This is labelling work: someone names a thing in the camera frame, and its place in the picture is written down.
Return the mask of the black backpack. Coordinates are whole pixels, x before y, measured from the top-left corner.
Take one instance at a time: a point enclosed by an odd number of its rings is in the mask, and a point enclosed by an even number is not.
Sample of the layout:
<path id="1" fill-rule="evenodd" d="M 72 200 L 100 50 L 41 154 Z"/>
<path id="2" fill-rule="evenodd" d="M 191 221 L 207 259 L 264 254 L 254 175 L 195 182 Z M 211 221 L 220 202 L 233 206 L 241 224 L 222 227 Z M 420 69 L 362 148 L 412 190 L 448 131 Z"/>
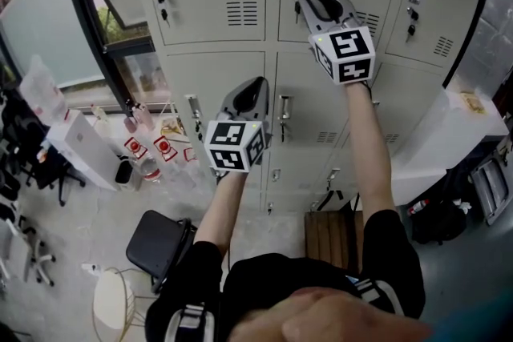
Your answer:
<path id="1" fill-rule="evenodd" d="M 412 240 L 427 244 L 442 245 L 461 235 L 467 228 L 465 213 L 451 201 L 428 203 L 423 209 L 410 216 Z"/>

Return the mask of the red and white bottle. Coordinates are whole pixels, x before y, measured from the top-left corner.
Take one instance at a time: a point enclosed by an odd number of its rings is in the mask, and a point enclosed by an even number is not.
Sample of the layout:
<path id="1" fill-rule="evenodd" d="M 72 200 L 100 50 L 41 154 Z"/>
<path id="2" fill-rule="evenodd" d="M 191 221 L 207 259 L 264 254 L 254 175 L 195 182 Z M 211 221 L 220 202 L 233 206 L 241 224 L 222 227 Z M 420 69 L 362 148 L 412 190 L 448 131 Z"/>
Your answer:
<path id="1" fill-rule="evenodd" d="M 418 201 L 417 203 L 413 204 L 412 206 L 410 206 L 407 210 L 407 213 L 408 213 L 408 216 L 412 216 L 418 212 L 420 212 L 421 210 L 423 210 L 428 204 L 430 203 L 430 201 L 428 199 L 424 199 L 424 200 L 420 200 Z"/>

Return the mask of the black office chair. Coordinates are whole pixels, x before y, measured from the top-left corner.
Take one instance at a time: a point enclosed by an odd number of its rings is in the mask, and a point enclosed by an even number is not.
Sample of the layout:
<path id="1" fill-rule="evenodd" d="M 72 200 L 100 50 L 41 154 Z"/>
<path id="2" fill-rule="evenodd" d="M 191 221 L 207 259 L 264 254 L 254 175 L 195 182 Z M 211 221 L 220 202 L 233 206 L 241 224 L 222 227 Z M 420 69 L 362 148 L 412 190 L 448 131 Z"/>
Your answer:
<path id="1" fill-rule="evenodd" d="M 7 164 L 17 175 L 27 175 L 26 185 L 35 181 L 38 189 L 59 186 L 58 202 L 64 206 L 63 188 L 66 179 L 80 187 L 86 182 L 72 173 L 73 167 L 53 146 L 45 148 L 49 127 L 44 125 L 15 89 L 0 91 L 0 136 L 6 141 Z"/>

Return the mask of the silver foil wall sheet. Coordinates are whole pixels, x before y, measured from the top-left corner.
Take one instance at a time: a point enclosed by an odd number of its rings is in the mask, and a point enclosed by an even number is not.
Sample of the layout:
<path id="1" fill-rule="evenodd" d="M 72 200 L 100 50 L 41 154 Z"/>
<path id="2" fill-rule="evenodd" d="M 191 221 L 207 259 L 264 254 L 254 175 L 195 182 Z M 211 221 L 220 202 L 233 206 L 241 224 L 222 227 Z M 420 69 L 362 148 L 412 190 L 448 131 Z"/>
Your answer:
<path id="1" fill-rule="evenodd" d="M 447 88 L 492 97 L 513 69 L 513 0 L 486 0 Z"/>

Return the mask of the yellow printed packet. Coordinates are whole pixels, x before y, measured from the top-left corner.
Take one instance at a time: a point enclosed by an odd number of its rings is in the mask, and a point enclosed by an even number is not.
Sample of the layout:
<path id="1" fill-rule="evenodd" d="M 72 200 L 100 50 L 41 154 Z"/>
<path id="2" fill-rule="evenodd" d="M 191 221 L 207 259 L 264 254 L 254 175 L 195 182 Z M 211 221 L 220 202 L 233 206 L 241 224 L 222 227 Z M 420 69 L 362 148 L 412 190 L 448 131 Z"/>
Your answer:
<path id="1" fill-rule="evenodd" d="M 480 115 L 487 114 L 486 107 L 484 106 L 478 95 L 476 95 L 475 93 L 461 92 L 460 96 L 470 111 Z"/>

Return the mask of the grey folded hand cart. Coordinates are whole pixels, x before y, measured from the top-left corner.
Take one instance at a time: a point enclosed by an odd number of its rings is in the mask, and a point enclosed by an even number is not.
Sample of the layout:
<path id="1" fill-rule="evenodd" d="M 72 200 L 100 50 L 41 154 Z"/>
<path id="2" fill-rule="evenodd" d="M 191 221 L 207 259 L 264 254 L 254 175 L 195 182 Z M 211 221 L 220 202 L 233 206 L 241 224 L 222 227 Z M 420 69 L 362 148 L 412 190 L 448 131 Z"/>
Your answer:
<path id="1" fill-rule="evenodd" d="M 484 221 L 491 226 L 513 202 L 513 163 L 490 155 L 471 172 L 471 180 L 482 208 Z"/>

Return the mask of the clear bottle red label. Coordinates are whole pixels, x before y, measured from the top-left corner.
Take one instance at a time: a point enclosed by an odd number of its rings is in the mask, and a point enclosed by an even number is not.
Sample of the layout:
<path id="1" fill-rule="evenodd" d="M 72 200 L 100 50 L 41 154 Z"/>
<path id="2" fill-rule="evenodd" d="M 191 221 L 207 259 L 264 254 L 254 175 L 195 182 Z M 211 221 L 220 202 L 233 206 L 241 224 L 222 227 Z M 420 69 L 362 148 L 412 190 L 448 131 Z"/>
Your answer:
<path id="1" fill-rule="evenodd" d="M 162 176 L 159 164 L 151 156 L 141 158 L 137 167 L 142 178 L 148 182 L 155 183 Z"/>

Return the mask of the person's right forearm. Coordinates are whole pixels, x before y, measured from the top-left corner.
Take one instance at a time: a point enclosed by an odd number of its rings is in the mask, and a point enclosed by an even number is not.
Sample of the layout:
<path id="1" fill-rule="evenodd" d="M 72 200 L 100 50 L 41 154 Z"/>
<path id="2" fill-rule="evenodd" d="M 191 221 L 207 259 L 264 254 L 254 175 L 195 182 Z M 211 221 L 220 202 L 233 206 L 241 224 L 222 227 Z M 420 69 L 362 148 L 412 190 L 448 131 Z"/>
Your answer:
<path id="1" fill-rule="evenodd" d="M 355 82 L 345 87 L 350 142 L 363 219 L 377 212 L 395 210 L 390 154 L 367 86 Z"/>

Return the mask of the grey office chair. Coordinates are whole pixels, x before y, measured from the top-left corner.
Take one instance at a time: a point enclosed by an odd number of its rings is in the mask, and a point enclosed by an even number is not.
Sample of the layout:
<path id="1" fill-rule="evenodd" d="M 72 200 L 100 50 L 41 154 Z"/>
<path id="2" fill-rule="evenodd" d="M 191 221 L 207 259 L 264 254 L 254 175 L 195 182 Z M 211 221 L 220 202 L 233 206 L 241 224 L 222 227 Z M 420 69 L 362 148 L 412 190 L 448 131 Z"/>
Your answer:
<path id="1" fill-rule="evenodd" d="M 55 255 L 45 253 L 46 243 L 33 227 L 20 227 L 10 219 L 0 222 L 0 273 L 10 280 L 26 282 L 33 272 L 38 284 L 54 287 L 45 263 L 55 263 Z"/>

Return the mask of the person's left forearm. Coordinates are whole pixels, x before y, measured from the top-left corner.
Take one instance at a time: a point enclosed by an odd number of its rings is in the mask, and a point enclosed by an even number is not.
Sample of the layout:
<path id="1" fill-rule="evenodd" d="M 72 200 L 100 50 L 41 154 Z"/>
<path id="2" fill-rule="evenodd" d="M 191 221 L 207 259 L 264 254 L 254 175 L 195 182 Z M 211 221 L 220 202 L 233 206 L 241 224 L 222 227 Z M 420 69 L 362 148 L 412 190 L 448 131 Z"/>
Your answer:
<path id="1" fill-rule="evenodd" d="M 225 257 L 231 242 L 247 177 L 246 173 L 232 171 L 220 180 L 196 231 L 194 243 L 214 244 L 221 258 Z"/>

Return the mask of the black folding chair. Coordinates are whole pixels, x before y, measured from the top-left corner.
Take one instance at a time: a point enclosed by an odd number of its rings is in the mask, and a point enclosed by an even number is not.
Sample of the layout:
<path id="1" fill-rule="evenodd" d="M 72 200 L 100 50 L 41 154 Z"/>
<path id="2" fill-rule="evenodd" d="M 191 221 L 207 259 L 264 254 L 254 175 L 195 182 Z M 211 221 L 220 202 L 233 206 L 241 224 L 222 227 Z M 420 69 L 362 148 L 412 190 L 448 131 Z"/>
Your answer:
<path id="1" fill-rule="evenodd" d="M 192 246 L 196 231 L 188 218 L 173 220 L 154 210 L 143 214 L 127 245 L 126 257 L 150 275 L 152 293 L 160 293 Z"/>

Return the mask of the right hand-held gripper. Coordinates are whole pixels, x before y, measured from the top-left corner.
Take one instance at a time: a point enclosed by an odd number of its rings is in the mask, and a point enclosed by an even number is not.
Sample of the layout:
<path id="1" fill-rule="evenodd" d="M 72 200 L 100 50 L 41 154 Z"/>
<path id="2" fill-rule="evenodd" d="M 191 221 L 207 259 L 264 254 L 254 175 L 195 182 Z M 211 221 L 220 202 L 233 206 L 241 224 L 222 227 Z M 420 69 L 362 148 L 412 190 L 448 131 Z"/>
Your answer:
<path id="1" fill-rule="evenodd" d="M 370 81 L 376 57 L 370 28 L 357 16 L 350 0 L 318 1 L 325 18 L 310 0 L 299 0 L 317 62 L 337 85 Z"/>

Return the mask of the clear dispenser water bottle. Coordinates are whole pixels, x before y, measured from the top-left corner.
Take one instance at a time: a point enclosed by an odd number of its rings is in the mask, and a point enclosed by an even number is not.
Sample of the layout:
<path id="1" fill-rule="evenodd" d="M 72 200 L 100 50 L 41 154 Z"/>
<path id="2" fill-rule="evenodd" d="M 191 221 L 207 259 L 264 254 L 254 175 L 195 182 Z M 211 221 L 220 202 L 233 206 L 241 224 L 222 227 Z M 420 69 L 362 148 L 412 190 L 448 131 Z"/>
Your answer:
<path id="1" fill-rule="evenodd" d="M 39 55 L 31 57 L 29 70 L 20 83 L 19 92 L 45 125 L 51 127 L 54 123 L 64 121 L 68 110 L 67 101 Z"/>

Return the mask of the beige metal locker cabinet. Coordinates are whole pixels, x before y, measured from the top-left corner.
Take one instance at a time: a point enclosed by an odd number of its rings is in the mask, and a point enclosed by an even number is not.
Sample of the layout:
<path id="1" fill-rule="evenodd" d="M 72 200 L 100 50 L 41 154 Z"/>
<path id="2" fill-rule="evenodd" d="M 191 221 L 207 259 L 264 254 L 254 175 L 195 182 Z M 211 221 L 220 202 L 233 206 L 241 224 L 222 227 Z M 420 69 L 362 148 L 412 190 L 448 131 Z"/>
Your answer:
<path id="1" fill-rule="evenodd" d="M 448 84 L 484 0 L 391 0 L 369 81 L 393 155 Z M 243 203 L 306 211 L 328 190 L 356 191 L 342 87 L 306 42 L 278 39 L 280 0 L 142 0 L 151 40 L 204 172 L 204 141 L 225 96 L 242 82 L 269 82 L 271 146 L 250 173 Z"/>

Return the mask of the white box cabinet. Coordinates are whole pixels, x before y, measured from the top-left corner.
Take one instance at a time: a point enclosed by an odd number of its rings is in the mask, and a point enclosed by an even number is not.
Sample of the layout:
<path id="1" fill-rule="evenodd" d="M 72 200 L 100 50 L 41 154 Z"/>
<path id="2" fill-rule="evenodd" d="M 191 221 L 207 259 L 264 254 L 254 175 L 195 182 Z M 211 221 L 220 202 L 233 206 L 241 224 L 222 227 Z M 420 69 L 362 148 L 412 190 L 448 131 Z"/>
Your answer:
<path id="1" fill-rule="evenodd" d="M 508 133 L 492 100 L 476 95 L 486 107 L 486 115 L 470 111 L 460 93 L 442 90 L 410 137 L 393 154 L 395 205 L 406 205 L 418 198 L 485 137 L 503 137 Z"/>

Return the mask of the teal headset edge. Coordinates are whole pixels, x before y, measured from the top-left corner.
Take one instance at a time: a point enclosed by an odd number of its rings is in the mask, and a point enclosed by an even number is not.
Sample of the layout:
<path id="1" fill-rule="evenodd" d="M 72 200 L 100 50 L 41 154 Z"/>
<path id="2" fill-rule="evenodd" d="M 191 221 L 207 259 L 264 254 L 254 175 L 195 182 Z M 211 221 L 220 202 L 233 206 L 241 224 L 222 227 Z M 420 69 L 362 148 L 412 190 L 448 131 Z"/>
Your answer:
<path id="1" fill-rule="evenodd" d="M 513 342 L 513 292 L 456 312 L 424 342 Z"/>

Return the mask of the pink pump bottle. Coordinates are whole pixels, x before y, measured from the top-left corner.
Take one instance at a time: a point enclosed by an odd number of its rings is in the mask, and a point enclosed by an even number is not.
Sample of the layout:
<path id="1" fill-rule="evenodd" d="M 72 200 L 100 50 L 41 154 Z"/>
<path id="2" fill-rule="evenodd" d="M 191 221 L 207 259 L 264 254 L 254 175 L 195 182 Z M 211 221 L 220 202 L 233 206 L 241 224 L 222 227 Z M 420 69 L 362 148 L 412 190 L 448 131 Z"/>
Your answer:
<path id="1" fill-rule="evenodd" d="M 136 120 L 143 124 L 149 131 L 153 131 L 155 129 L 155 124 L 153 122 L 153 118 L 151 116 L 151 112 L 148 110 L 147 106 L 143 103 L 137 103 L 133 109 L 134 117 Z"/>
<path id="2" fill-rule="evenodd" d="M 123 121 L 124 126 L 129 134 L 135 134 L 138 128 L 138 123 L 135 121 L 135 118 L 133 117 L 133 102 L 131 99 L 126 100 L 125 107 L 126 117 Z"/>

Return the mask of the black window frame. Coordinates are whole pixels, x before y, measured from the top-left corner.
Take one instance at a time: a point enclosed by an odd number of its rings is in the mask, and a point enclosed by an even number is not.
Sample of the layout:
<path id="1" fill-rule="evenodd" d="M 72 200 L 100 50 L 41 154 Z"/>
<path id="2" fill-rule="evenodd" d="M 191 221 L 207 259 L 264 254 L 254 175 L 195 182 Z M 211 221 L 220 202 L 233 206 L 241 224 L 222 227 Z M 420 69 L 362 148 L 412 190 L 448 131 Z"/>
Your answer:
<path id="1" fill-rule="evenodd" d="M 101 74 L 119 104 L 119 109 L 114 112 L 132 116 L 131 107 L 137 102 L 137 99 L 123 79 L 123 72 L 118 67 L 117 62 L 121 58 L 131 55 L 153 52 L 155 47 L 152 44 L 151 36 L 148 34 L 138 38 L 108 43 L 107 29 L 101 26 L 93 0 L 71 1 L 87 45 L 90 47 Z"/>

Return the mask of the wooden slat bench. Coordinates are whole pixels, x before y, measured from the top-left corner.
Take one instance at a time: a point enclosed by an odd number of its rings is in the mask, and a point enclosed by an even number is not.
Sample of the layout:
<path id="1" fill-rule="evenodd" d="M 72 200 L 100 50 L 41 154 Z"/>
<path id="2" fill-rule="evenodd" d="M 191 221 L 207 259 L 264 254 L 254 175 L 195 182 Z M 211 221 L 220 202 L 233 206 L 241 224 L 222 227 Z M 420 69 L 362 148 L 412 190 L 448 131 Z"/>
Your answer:
<path id="1" fill-rule="evenodd" d="M 362 270 L 364 224 L 360 211 L 307 212 L 305 255 L 349 273 Z"/>

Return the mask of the white water dispenser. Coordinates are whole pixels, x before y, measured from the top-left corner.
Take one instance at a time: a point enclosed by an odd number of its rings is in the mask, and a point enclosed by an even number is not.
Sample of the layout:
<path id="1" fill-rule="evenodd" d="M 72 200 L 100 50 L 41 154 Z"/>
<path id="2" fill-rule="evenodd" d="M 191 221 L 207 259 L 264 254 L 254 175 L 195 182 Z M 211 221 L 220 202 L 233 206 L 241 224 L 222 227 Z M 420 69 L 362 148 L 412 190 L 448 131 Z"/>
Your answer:
<path id="1" fill-rule="evenodd" d="M 51 145 L 98 187 L 118 191 L 115 181 L 120 160 L 81 111 L 69 110 L 46 135 Z"/>

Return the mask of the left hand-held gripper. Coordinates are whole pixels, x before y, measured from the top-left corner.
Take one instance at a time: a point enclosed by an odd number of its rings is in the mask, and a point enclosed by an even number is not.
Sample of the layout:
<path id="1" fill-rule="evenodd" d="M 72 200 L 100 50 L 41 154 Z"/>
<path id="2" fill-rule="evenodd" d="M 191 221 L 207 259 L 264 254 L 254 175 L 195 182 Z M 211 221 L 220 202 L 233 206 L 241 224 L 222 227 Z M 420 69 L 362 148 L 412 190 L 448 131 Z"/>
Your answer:
<path id="1" fill-rule="evenodd" d="M 269 82 L 251 78 L 229 92 L 208 123 L 204 148 L 214 170 L 248 174 L 269 146 Z"/>

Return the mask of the person's black striped shirt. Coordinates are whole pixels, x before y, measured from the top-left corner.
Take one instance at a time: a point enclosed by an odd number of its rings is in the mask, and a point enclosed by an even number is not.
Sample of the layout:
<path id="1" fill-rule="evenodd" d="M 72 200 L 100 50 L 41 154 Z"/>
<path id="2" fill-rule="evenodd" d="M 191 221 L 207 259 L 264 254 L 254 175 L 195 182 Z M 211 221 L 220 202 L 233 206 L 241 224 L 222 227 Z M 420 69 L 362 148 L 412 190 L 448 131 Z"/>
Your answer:
<path id="1" fill-rule="evenodd" d="M 362 272 L 353 276 L 321 260 L 259 255 L 236 262 L 222 275 L 216 245 L 194 243 L 172 270 L 170 280 L 147 311 L 147 342 L 164 342 L 172 316 L 189 304 L 204 305 L 225 342 L 242 317 L 269 309 L 302 288 L 334 288 L 362 297 L 367 285 L 380 287 L 373 306 L 419 318 L 426 302 L 422 270 L 396 211 L 379 211 L 364 226 Z"/>

